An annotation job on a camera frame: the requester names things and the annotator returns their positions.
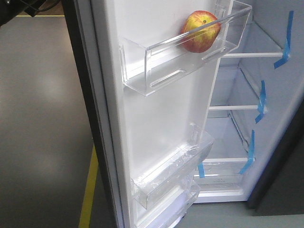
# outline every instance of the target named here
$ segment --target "blue tape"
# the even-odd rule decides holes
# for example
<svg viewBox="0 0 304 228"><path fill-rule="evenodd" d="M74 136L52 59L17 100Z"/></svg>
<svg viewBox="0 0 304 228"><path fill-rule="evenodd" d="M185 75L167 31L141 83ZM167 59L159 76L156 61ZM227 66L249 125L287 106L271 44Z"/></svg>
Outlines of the blue tape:
<svg viewBox="0 0 304 228"><path fill-rule="evenodd" d="M246 170L252 165L253 161L254 161L254 155L255 153L255 131L252 130L251 131L251 140L250 140L250 144L249 144L249 150L248 150L248 160L246 162L246 164L244 165L244 167L240 170L239 174L244 174L246 172Z"/></svg>
<svg viewBox="0 0 304 228"><path fill-rule="evenodd" d="M288 16L287 34L286 34L285 48L283 51L283 57L274 63L275 69L277 69L281 65L287 63L290 58L291 28L292 28L292 24L293 24L293 19L294 19L294 11L290 11L289 16Z"/></svg>
<svg viewBox="0 0 304 228"><path fill-rule="evenodd" d="M198 169L200 174L199 178L205 178L205 170L202 162L198 165Z"/></svg>
<svg viewBox="0 0 304 228"><path fill-rule="evenodd" d="M261 119L264 117L264 108L265 108L265 102L266 102L266 88L265 88L265 81L261 81L261 93L260 93L260 100L257 106L257 110L260 113L256 117L256 124L260 122Z"/></svg>

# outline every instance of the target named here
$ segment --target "black cable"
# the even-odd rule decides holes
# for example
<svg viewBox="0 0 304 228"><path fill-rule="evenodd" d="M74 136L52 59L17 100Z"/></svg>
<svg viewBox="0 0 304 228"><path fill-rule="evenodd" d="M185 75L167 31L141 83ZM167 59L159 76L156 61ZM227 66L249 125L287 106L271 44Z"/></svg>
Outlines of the black cable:
<svg viewBox="0 0 304 228"><path fill-rule="evenodd" d="M29 5L28 3L26 3L25 1L23 0L19 0L21 1L23 4L27 5L28 7L30 7L31 9L33 9L34 11L37 11L37 12L44 12L44 11L47 11L47 10L50 10L51 8L53 8L54 6L56 6L61 0L57 0L53 5L49 6L49 7L46 7L44 9L36 9L34 7L32 7L31 5Z"/></svg>

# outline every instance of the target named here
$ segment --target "yellow stripe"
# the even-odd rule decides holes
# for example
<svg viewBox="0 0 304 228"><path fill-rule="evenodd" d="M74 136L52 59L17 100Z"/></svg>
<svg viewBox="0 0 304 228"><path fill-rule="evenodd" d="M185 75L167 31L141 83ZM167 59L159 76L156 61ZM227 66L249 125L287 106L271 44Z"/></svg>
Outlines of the yellow stripe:
<svg viewBox="0 0 304 228"><path fill-rule="evenodd" d="M84 201L82 203L78 228L89 228L90 226L97 170L98 170L98 160L94 146L92 151L89 174L87 176L87 181L86 181L85 196L84 196Z"/></svg>
<svg viewBox="0 0 304 228"><path fill-rule="evenodd" d="M29 18L30 15L17 15L17 18ZM62 18L64 15L36 15L35 18Z"/></svg>

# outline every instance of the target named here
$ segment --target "gray floor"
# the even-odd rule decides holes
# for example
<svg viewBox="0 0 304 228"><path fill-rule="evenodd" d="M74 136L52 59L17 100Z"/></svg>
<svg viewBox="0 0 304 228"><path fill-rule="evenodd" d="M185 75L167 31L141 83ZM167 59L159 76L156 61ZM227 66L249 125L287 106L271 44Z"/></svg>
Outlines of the gray floor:
<svg viewBox="0 0 304 228"><path fill-rule="evenodd" d="M244 202L192 205L176 228L303 228L304 215L253 216Z"/></svg>
<svg viewBox="0 0 304 228"><path fill-rule="evenodd" d="M64 18L0 29L0 227L76 228L92 138ZM100 175L91 228L110 228ZM177 228L302 228L243 202L192 206Z"/></svg>

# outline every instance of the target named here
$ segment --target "red apple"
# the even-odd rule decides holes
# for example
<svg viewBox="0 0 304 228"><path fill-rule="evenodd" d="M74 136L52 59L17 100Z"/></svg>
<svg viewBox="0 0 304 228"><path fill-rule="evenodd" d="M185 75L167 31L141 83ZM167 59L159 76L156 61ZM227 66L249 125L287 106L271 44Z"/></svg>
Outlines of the red apple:
<svg viewBox="0 0 304 228"><path fill-rule="evenodd" d="M189 15L182 27L180 33L188 32L192 29L196 29L202 25L208 24L217 18L208 11L198 10ZM208 26L188 35L182 43L183 47L188 51L201 53L207 51L215 41L220 31L220 23Z"/></svg>

